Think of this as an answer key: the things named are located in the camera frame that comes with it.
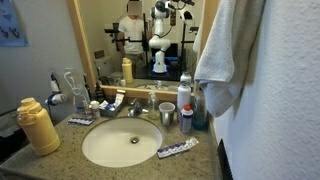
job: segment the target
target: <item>person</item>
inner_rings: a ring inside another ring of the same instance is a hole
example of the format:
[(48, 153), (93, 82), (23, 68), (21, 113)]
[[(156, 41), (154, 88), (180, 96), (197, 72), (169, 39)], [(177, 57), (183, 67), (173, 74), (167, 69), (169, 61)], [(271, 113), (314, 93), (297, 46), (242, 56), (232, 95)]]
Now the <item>person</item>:
[[(149, 22), (149, 30), (146, 33), (147, 40), (152, 37), (153, 21)], [(121, 52), (122, 58), (128, 58), (132, 61), (133, 78), (145, 78), (145, 54), (143, 53), (143, 33), (144, 22), (139, 15), (129, 14), (120, 20), (118, 33), (118, 48)]]

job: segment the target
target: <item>yellow bottle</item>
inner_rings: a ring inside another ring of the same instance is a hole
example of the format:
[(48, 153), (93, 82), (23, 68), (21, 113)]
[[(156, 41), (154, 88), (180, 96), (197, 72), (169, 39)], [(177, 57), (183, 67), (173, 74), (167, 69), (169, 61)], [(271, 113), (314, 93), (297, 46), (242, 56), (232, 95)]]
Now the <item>yellow bottle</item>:
[(123, 77), (126, 83), (130, 84), (133, 82), (132, 78), (132, 62), (128, 58), (122, 59), (122, 71)]
[(47, 155), (60, 146), (60, 139), (51, 119), (34, 98), (21, 101), (18, 123), (27, 135), (37, 155)]

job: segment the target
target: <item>white robot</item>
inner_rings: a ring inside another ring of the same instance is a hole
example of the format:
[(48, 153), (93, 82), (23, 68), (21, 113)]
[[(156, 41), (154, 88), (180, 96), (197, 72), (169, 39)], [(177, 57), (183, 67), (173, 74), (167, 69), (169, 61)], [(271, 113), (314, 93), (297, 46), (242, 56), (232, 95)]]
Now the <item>white robot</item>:
[[(185, 4), (194, 5), (192, 0), (181, 0)], [(169, 39), (164, 39), (163, 31), (163, 19), (166, 19), (170, 16), (170, 11), (178, 10), (180, 13), (180, 18), (183, 21), (193, 19), (193, 15), (186, 10), (185, 6), (182, 9), (175, 8), (171, 1), (169, 0), (156, 0), (155, 7), (152, 7), (150, 10), (151, 17), (154, 19), (154, 35), (149, 41), (149, 46), (151, 48), (160, 49), (155, 54), (155, 64), (153, 71), (155, 73), (164, 73), (166, 72), (166, 65), (164, 62), (164, 56), (166, 50), (170, 47), (171, 42)]]

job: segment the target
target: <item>towel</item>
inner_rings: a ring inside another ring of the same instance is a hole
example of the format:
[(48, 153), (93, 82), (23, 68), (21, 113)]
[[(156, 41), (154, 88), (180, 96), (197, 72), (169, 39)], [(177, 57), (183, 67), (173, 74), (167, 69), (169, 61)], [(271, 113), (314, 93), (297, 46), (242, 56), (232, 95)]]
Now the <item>towel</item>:
[(239, 97), (265, 0), (222, 0), (199, 59), (195, 80), (208, 112), (219, 117)]

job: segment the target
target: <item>faucet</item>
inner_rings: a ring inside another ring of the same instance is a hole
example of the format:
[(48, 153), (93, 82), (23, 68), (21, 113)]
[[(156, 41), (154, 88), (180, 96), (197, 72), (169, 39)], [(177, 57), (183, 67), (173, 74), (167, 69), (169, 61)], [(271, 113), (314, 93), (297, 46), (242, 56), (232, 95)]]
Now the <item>faucet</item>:
[(135, 98), (130, 105), (132, 105), (132, 108), (129, 108), (129, 117), (138, 116), (142, 112), (142, 105), (138, 98)]

